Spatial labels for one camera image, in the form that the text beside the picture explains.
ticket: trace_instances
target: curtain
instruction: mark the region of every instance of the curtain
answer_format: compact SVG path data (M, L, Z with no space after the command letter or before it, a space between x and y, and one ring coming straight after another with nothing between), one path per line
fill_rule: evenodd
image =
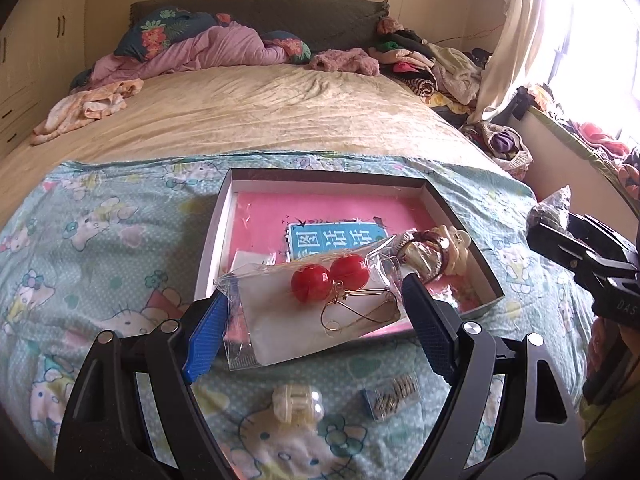
M542 44L545 0L511 0L500 40L478 92L478 106L469 123L489 120L509 103L526 80Z

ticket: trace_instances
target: headboard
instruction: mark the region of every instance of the headboard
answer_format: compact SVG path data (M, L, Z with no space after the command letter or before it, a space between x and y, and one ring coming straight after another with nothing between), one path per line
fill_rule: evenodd
M131 5L130 24L166 5L213 15L226 12L259 34L286 30L312 52L371 46L376 40L376 23L389 9L386 0L147 0Z

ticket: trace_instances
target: hello kitty bedsheet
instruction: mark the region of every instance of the hello kitty bedsheet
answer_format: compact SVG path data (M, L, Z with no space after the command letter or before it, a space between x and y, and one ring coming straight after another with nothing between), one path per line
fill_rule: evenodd
M216 193L229 168L300 168L426 177L466 225L505 298L482 319L494 335L545 337L577 402L591 298L567 272L528 250L530 189L501 174L397 156L251 153L89 166L49 173L0 232L0 402L28 444L52 465L66 400L100 330L146 333L179 317L193 297ZM422 401L383 423L360 390L415 373ZM322 391L315 427L278 424L273 388ZM486 452L502 383L494 384L470 461ZM172 457L148 381L143 408L158 456ZM402 478L448 393L411 338L371 342L284 364L229 372L217 359L193 386L206 421L246 478Z

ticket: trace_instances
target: cable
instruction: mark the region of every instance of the cable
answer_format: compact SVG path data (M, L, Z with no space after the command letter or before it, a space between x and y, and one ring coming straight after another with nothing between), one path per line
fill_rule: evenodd
M497 27L488 28L486 30L481 30L480 32L476 32L475 34L471 34L470 36L456 36L455 38L447 38L446 40L436 41L435 44L444 43L445 41L450 41L450 40L472 40L472 39L480 40L481 38L486 38L494 30L496 30L496 29L498 29L500 27L503 27L503 26L504 26L504 24L501 23L500 25L497 25ZM480 38L476 38L476 36L480 36L480 34L484 34L485 32L486 32L485 36L481 36Z
M620 390L622 389L622 387L626 384L626 382L629 380L629 378L631 377L632 373L636 371L636 368L638 367L638 364L640 364L640 356L638 356L636 358L636 362L634 363L634 365L631 367L631 369L626 373L625 379L620 383L620 387L618 388L617 392L615 395L611 396L611 399L609 402L607 402L606 406L602 409L602 411L598 414L598 416L596 417L596 419L591 423L591 425L587 428L587 431L585 431L582 434L582 439L584 440L585 437L589 434L589 432L593 429L593 427L598 423L598 421L602 418L602 416L605 414L605 412L609 409L609 407L613 404L613 401L616 400L616 397L618 396L618 394L620 393Z

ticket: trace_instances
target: blue gripper pad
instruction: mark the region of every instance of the blue gripper pad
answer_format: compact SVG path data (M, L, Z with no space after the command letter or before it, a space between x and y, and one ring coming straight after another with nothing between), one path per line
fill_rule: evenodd
M218 294L189 338L187 359L182 367L182 376L187 384L194 383L211 369L222 344L227 316L226 296Z
M453 386L458 370L456 331L415 273L402 280L402 302L431 368Z

